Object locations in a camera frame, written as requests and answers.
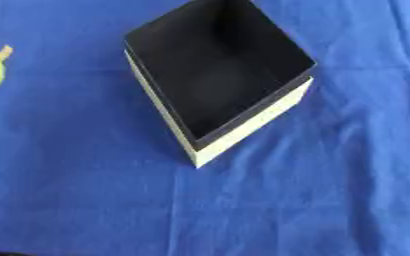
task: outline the blue tablecloth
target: blue tablecloth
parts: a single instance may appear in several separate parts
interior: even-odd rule
[[[186,0],[0,0],[0,251],[410,256],[410,0],[256,0],[319,62],[200,170],[129,71]]]

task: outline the blue fabric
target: blue fabric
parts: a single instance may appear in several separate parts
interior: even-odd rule
[[[257,0],[318,62],[200,170],[123,35],[186,0],[0,0],[0,251],[410,256],[410,0]]]

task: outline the square box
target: square box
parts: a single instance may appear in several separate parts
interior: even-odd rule
[[[192,0],[131,31],[125,53],[196,167],[297,104],[315,66],[249,0]]]

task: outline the box bottom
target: box bottom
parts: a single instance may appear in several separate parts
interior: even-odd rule
[[[125,51],[125,53],[132,67],[132,70],[135,73],[136,78],[141,83],[143,89],[149,95],[152,102],[157,107],[158,111],[161,113],[161,115],[163,116],[168,126],[173,131],[173,133],[175,134],[175,136],[177,137],[185,151],[188,153],[196,168],[199,168],[204,164],[208,163],[209,161],[213,160],[218,155],[220,155],[221,153],[223,153],[224,151],[226,151],[227,149],[229,149],[245,137],[249,136],[256,130],[258,130],[271,120],[273,120],[275,117],[281,115],[282,113],[296,105],[301,100],[304,93],[313,81],[313,78],[310,77],[310,79],[308,79],[305,83],[303,83],[296,89],[292,90],[287,95],[277,100],[272,105],[270,105],[254,117],[250,118],[240,126],[229,131],[227,134],[223,135],[222,137],[215,140],[203,149],[195,150],[193,146],[189,143],[188,139],[183,134],[181,129],[178,127],[178,125],[172,118],[171,114],[168,112],[166,107],[163,105],[161,100],[153,91],[148,81],[143,76],[138,66],[135,64],[134,60],[127,53],[127,51]]]

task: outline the open box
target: open box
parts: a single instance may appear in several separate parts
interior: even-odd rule
[[[192,0],[125,42],[136,77],[196,167],[297,104],[315,66],[249,0]]]

